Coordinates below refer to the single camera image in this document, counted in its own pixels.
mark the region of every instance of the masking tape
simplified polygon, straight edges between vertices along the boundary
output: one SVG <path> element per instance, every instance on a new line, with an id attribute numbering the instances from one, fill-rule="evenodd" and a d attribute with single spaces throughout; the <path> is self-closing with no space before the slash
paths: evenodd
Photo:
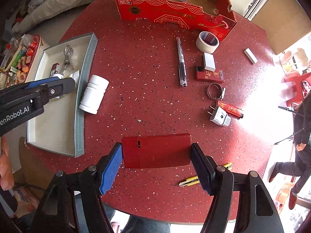
<path id="1" fill-rule="evenodd" d="M 219 40 L 213 33 L 201 32 L 197 38 L 196 45 L 201 52 L 211 54 L 219 46 Z"/>

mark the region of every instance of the brown shoe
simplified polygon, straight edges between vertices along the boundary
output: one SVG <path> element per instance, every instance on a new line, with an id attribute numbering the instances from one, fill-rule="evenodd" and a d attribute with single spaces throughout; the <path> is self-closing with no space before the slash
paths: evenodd
<path id="1" fill-rule="evenodd" d="M 298 197 L 297 194 L 296 194 L 296 196 L 295 196 L 295 195 L 293 195 L 293 193 L 290 191 L 290 200 L 289 200 L 289 202 L 288 202 L 288 207 L 289 207 L 290 210 L 294 209 L 294 207 L 295 207 L 295 205 L 296 205 L 296 202 L 297 202 L 297 197 Z"/>
<path id="2" fill-rule="evenodd" d="M 275 178 L 275 176 L 279 173 L 278 171 L 278 167 L 276 167 L 278 162 L 275 162 L 273 168 L 272 168 L 272 171 L 271 171 L 271 174 L 270 174 L 270 177 L 269 177 L 269 182 L 272 182 Z"/>

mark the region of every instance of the screw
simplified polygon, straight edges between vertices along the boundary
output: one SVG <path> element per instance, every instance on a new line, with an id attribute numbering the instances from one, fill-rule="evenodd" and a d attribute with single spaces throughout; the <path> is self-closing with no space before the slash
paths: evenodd
<path id="1" fill-rule="evenodd" d="M 95 165 L 90 165 L 88 168 L 87 168 L 90 172 L 94 172 L 96 170 L 96 166 Z"/>
<path id="2" fill-rule="evenodd" d="M 63 172 L 62 170 L 59 170 L 59 171 L 56 173 L 56 176 L 57 176 L 57 177 L 61 177 L 63 174 L 64 174 L 64 172 Z"/>
<path id="3" fill-rule="evenodd" d="M 224 172 L 226 170 L 226 168 L 224 166 L 217 166 L 216 169 L 219 172 Z"/>
<path id="4" fill-rule="evenodd" d="M 254 178 L 256 178 L 258 176 L 258 173 L 256 173 L 255 171 L 251 171 L 250 175 Z"/>

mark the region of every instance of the jeans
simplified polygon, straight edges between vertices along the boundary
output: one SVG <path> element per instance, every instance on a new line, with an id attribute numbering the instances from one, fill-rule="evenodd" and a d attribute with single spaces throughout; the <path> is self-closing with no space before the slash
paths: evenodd
<path id="1" fill-rule="evenodd" d="M 77 217 L 81 233 L 89 233 L 83 212 L 81 195 L 75 196 Z M 115 214 L 115 209 L 104 204 L 104 209 L 109 221 Z M 130 216 L 122 233 L 170 233 L 170 224 L 156 220 L 149 220 L 136 216 Z"/>
<path id="2" fill-rule="evenodd" d="M 299 193 L 311 175 L 310 146 L 307 144 L 306 147 L 300 152 L 296 150 L 295 162 L 278 162 L 275 167 L 279 173 L 291 176 L 300 176 L 299 180 L 291 190 L 294 194 Z"/>

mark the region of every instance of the marker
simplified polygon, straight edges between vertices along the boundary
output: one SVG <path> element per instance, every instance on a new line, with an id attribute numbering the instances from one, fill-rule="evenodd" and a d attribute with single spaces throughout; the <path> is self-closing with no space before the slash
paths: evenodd
<path id="1" fill-rule="evenodd" d="M 181 42 L 180 42 L 179 37 L 176 37 L 176 41 L 177 41 L 177 49 L 178 49 L 178 56 L 179 56 L 178 72 L 179 72 L 180 85 L 183 87 L 186 87 L 187 86 L 187 74 L 186 74 L 185 60 L 183 59 L 183 49 L 181 47 Z"/>

